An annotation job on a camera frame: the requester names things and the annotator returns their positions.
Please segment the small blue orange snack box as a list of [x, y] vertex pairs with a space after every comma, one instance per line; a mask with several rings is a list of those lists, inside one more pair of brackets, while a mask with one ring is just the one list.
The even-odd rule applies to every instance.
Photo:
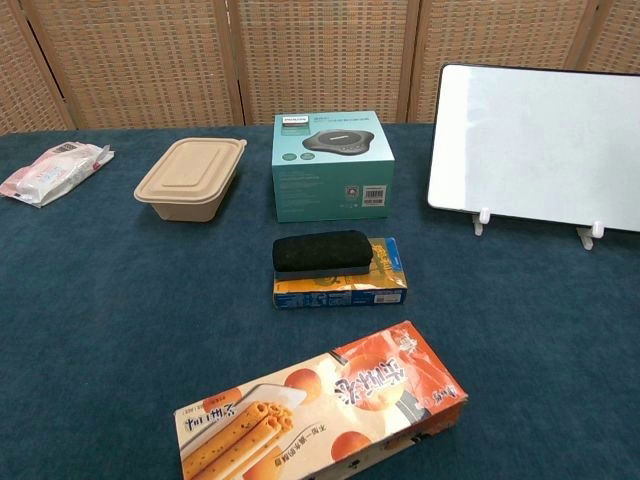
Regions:
[[394, 237], [370, 238], [373, 258], [364, 275], [275, 280], [278, 309], [402, 304], [408, 284]]

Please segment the pink wet wipes pack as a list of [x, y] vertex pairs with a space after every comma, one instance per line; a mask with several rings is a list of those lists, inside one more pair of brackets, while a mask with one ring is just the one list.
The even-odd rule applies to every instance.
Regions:
[[11, 174], [0, 184], [0, 196], [44, 207], [69, 193], [113, 157], [109, 145], [64, 142]]

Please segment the black felt whiteboard eraser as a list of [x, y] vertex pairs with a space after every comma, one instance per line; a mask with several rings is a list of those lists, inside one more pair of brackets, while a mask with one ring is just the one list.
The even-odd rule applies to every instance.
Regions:
[[367, 274], [372, 258], [372, 246], [358, 230], [289, 236], [272, 247], [277, 280]]

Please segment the white magnetic whiteboard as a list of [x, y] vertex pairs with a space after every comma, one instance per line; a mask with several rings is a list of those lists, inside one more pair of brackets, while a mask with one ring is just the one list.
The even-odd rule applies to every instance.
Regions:
[[427, 200], [640, 232], [640, 74], [444, 66]]

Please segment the dark teal table cloth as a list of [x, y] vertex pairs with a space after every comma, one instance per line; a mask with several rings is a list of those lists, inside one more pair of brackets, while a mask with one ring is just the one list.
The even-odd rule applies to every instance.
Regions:
[[427, 204], [432, 127], [385, 129], [401, 305], [277, 310], [269, 126], [208, 223], [166, 222], [139, 181], [186, 129], [0, 137], [0, 181], [65, 141], [113, 160], [37, 209], [0, 198], [0, 479], [179, 479], [175, 410], [403, 320], [468, 393], [457, 424], [353, 480], [640, 480], [640, 234]]

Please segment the teal speakerphone retail box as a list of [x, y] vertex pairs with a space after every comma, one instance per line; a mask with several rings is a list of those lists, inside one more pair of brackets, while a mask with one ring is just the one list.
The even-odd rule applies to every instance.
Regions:
[[391, 212], [395, 158], [374, 111], [275, 116], [271, 166], [281, 223]]

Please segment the beige lidded pulp food container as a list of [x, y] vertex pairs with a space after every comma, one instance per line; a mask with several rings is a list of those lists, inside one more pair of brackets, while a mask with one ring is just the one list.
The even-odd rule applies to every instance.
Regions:
[[184, 138], [173, 143], [134, 190], [166, 221], [212, 220], [247, 146], [244, 139]]

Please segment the orange egg roll box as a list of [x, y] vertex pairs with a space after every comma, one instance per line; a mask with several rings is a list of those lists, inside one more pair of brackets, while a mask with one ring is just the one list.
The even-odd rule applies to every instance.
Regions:
[[183, 480], [346, 480], [468, 400], [404, 321], [174, 413]]

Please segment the woven rattan folding screen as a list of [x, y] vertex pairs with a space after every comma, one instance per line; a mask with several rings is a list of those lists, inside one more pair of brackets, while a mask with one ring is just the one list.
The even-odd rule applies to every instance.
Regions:
[[430, 122], [453, 62], [640, 73], [640, 0], [0, 0], [0, 135]]

